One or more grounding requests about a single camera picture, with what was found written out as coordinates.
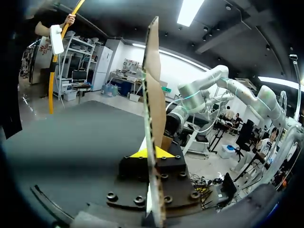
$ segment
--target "floor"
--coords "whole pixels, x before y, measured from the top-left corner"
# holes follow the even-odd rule
[[[31,122],[35,120],[47,119],[51,116],[48,114],[48,98],[40,98],[43,94],[41,85],[29,85],[25,80],[20,81],[19,87],[19,108],[22,127],[26,128]],[[133,102],[122,96],[107,97],[100,94],[100,91],[86,93],[81,99],[81,102],[95,100],[101,103],[125,110],[127,112],[143,116],[143,104]],[[54,96],[54,113],[59,113],[67,107],[78,105],[78,97],[73,101],[63,100],[63,104],[57,97]],[[210,135],[207,136],[208,140],[212,140],[215,134],[212,130]],[[220,143],[216,146],[215,150],[221,149],[223,144],[232,144],[237,139],[236,136],[225,133]],[[193,154],[188,152],[185,155],[185,160],[188,165],[188,170],[191,174],[203,176],[205,179],[219,178],[229,172],[232,179],[237,177],[237,174],[230,171],[230,167],[237,164],[238,157],[234,156],[229,159],[222,159],[218,154],[211,154],[208,159],[203,155]],[[242,185],[245,177],[238,180],[237,185]],[[240,196],[243,197],[246,193],[241,192]]]

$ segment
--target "dark gray surface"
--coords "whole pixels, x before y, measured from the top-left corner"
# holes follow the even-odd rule
[[[106,206],[119,161],[136,152],[143,138],[142,117],[89,101],[34,122],[3,147],[25,199],[53,221],[30,187],[37,184],[72,216],[87,202]]]

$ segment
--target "refrigerator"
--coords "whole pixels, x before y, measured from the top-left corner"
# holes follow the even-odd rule
[[[97,63],[92,80],[92,91],[101,90],[106,83],[106,73],[108,71],[113,51],[105,46],[99,48],[97,52]]]

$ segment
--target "ceiling light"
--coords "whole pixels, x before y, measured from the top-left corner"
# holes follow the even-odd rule
[[[228,11],[230,11],[230,10],[231,10],[231,5],[227,4],[227,5],[226,5],[226,9],[227,9]]]
[[[204,0],[183,0],[177,23],[189,27]]]
[[[132,44],[132,45],[135,46],[135,47],[139,47],[139,48],[146,48],[145,45],[141,45],[141,44]],[[192,61],[190,61],[190,60],[188,60],[188,59],[186,59],[186,58],[180,57],[180,56],[175,55],[175,54],[173,54],[173,53],[170,53],[170,52],[168,52],[168,51],[159,50],[159,52],[160,52],[160,53],[163,53],[163,54],[166,54],[166,55],[168,55],[168,56],[172,56],[172,57],[178,58],[178,59],[180,59],[180,60],[182,60],[182,61],[185,61],[185,62],[187,62],[187,63],[190,63],[190,64],[192,64],[192,65],[194,65],[194,66],[196,66],[196,67],[198,67],[198,68],[200,68],[200,69],[202,69],[202,70],[204,70],[204,71],[209,71],[209,69],[206,68],[206,67],[204,67],[204,66],[201,66],[201,65],[199,65],[199,64],[197,64],[197,63],[194,63],[194,62],[192,62]]]
[[[288,86],[294,89],[299,89],[299,84],[279,78],[273,78],[273,77],[258,77],[262,82],[270,82],[275,83],[279,85]],[[304,92],[304,86],[301,85],[301,91]]]

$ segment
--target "ceiling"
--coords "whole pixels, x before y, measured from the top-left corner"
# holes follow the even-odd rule
[[[77,0],[60,2],[73,8]],[[136,42],[145,41],[147,26],[159,16],[161,47],[209,67],[224,64],[229,67],[230,78],[249,78],[260,88],[263,84],[257,76],[296,82],[288,55],[299,53],[295,48],[290,49],[292,39],[270,7],[271,2],[205,0],[189,27],[177,24],[182,0],[87,0],[79,14],[100,28],[106,34],[99,34],[103,38],[123,37]],[[230,11],[226,10],[227,4],[231,6]],[[297,90],[276,84],[267,86],[278,95],[284,89],[288,102],[295,107]]]

